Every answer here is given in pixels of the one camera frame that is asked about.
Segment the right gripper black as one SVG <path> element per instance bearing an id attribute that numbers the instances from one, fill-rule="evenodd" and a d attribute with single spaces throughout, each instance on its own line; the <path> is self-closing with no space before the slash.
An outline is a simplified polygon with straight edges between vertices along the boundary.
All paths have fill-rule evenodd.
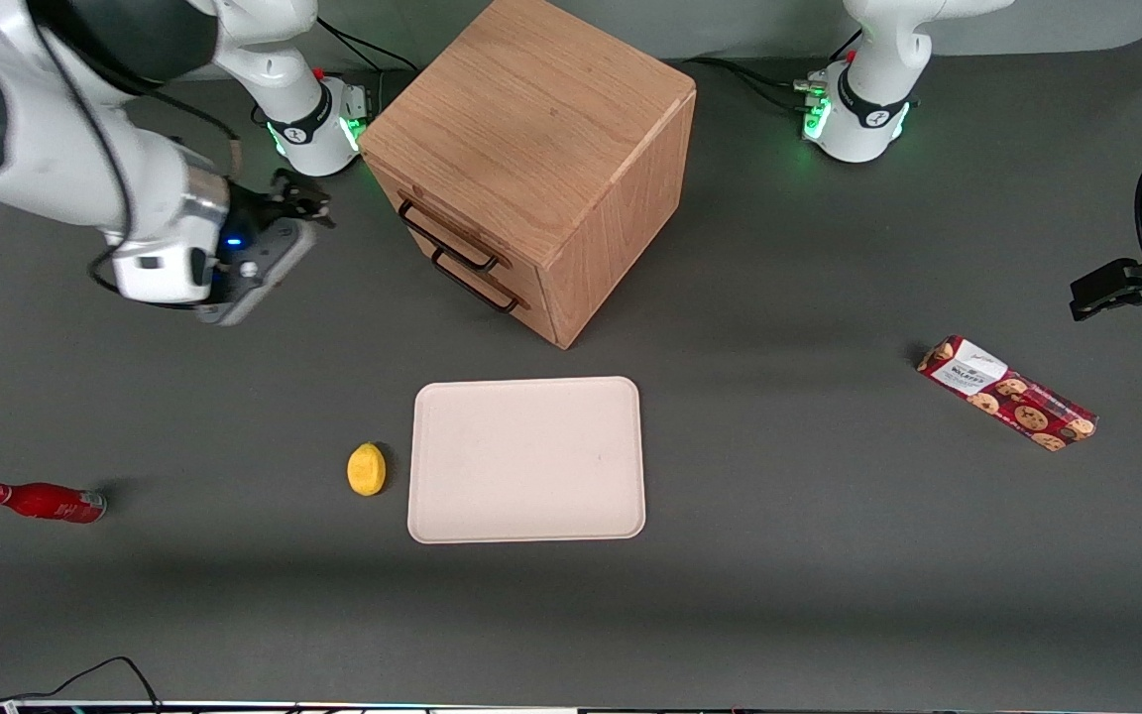
<path id="1" fill-rule="evenodd" d="M 228 212 L 218 232 L 214 266 L 210 267 L 211 298 L 243 298 L 263 284 L 276 284 L 288 254 L 288 225 L 282 203 L 295 204 L 299 220 L 333 228 L 331 196 L 325 191 L 305 188 L 305 176 L 278 169 L 272 177 L 272 196 L 228 185 Z"/>

